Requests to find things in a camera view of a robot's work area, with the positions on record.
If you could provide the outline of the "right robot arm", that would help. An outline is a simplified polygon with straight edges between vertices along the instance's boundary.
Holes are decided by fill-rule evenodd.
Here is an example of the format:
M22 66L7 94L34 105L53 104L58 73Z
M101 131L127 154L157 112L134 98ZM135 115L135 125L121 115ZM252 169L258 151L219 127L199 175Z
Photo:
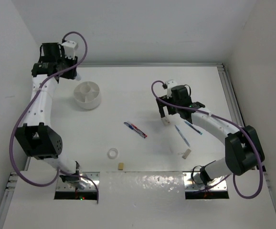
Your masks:
M164 109L170 115L179 114L187 123L201 127L216 137L225 147L224 157L200 168L197 184L207 185L214 179L234 174L240 176L265 160L256 130L252 126L240 127L218 117L200 102L193 102L185 85L174 80L162 84L167 94L156 99L161 118Z

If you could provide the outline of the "clear tape roll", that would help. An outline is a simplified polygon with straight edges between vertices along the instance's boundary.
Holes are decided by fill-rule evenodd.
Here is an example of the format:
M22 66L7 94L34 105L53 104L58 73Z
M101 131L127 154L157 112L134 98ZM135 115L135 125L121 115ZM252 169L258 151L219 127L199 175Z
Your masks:
M111 148L107 152L107 157L109 159L116 159L118 157L118 150L116 148Z

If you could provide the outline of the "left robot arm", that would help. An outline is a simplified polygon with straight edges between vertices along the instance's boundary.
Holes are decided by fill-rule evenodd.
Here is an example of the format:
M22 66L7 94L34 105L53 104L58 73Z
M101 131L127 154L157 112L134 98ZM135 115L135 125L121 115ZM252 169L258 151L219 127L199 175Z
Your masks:
M66 40L41 45L40 58L32 68L32 104L14 134L28 157L59 170L62 181L74 187L80 183L79 164L62 152L62 138L51 127L51 110L60 78L77 77L77 48L76 42Z

